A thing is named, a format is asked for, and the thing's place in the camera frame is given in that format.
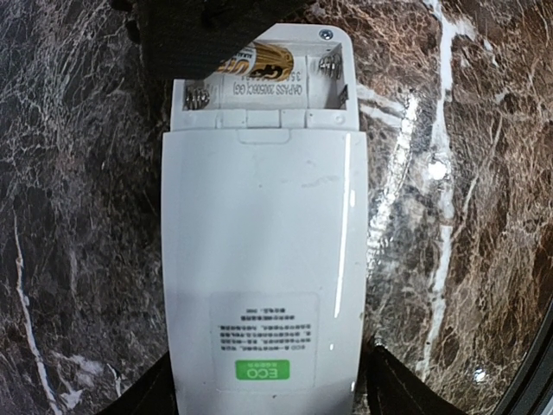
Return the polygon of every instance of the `battery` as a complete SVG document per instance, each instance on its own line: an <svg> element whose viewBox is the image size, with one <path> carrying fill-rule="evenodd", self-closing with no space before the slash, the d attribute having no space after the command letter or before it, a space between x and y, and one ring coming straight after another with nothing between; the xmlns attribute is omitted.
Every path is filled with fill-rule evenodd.
<svg viewBox="0 0 553 415"><path fill-rule="evenodd" d="M290 77L293 68L294 56L287 48L255 41L222 62L215 72L280 82Z"/></svg>

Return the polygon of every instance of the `marble surface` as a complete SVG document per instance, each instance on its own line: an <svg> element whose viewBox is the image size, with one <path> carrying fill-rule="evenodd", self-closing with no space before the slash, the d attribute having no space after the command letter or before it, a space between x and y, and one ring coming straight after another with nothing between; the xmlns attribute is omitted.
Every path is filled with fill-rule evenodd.
<svg viewBox="0 0 553 415"><path fill-rule="evenodd" d="M319 0L301 15L354 41L366 339L491 413L553 293L551 1ZM144 75L124 20L100 0L0 1L6 415L93 414L167 349L170 84Z"/></svg>

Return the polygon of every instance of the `white plastic casing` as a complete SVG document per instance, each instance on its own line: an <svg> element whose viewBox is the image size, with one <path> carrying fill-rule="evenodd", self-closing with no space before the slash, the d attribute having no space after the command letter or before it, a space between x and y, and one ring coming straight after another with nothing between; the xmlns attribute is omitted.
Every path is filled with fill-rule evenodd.
<svg viewBox="0 0 553 415"><path fill-rule="evenodd" d="M259 40L294 53L296 75L281 93L250 86L269 81L214 74L203 84L210 104L186 111L189 84L175 81L163 139L162 259L178 409L346 415L368 226L352 43L337 28L293 24ZM339 80L317 71L336 52Z"/></svg>

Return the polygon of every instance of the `black object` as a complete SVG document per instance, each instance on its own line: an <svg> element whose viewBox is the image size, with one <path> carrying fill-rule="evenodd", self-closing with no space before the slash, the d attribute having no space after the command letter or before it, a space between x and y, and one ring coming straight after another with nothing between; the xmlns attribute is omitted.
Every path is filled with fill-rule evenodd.
<svg viewBox="0 0 553 415"><path fill-rule="evenodd" d="M466 415L432 392L382 346L363 356L371 415Z"/></svg>
<svg viewBox="0 0 553 415"><path fill-rule="evenodd" d="M169 353L98 415L178 415Z"/></svg>
<svg viewBox="0 0 553 415"><path fill-rule="evenodd" d="M124 24L124 28L127 29L127 36L130 41L136 44L140 44L140 30L138 30L137 21L129 20Z"/></svg>
<svg viewBox="0 0 553 415"><path fill-rule="evenodd" d="M146 69L200 80L307 0L138 0Z"/></svg>
<svg viewBox="0 0 553 415"><path fill-rule="evenodd" d="M128 0L110 0L110 6L114 10L126 11L127 13L132 11L132 3Z"/></svg>

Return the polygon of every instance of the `metal contact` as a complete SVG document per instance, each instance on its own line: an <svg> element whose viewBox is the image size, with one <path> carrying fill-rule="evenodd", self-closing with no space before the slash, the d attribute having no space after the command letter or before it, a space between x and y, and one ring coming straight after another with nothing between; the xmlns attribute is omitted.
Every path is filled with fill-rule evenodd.
<svg viewBox="0 0 553 415"><path fill-rule="evenodd" d="M342 76L342 58L339 54L333 54L321 58L319 72L326 76L339 80Z"/></svg>
<svg viewBox="0 0 553 415"><path fill-rule="evenodd" d="M184 106L187 110L203 110L209 104L209 91L202 87L187 87Z"/></svg>

